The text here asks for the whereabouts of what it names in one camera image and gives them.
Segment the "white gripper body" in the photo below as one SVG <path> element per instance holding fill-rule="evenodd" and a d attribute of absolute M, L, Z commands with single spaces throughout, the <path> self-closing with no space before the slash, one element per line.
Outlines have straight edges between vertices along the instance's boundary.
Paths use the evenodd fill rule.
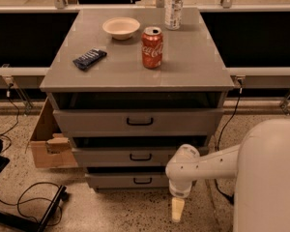
<path fill-rule="evenodd" d="M 174 197 L 187 198 L 191 192 L 192 182 L 169 181 L 169 191 Z"/>

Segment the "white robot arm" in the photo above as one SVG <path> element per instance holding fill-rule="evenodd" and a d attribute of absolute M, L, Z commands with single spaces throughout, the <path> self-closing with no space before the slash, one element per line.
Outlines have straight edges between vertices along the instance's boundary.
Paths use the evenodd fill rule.
<path fill-rule="evenodd" d="M 165 173 L 175 222 L 194 181 L 234 178 L 233 232 L 290 232 L 290 119 L 264 121 L 240 144 L 206 156 L 184 144 Z"/>

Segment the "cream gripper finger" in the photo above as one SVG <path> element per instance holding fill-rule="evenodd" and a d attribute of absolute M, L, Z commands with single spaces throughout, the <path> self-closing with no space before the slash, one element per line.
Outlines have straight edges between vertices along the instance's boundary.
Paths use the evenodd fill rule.
<path fill-rule="evenodd" d="M 174 222 L 180 222 L 182 213 L 185 207 L 185 200 L 178 197 L 172 198 L 172 220 Z"/>

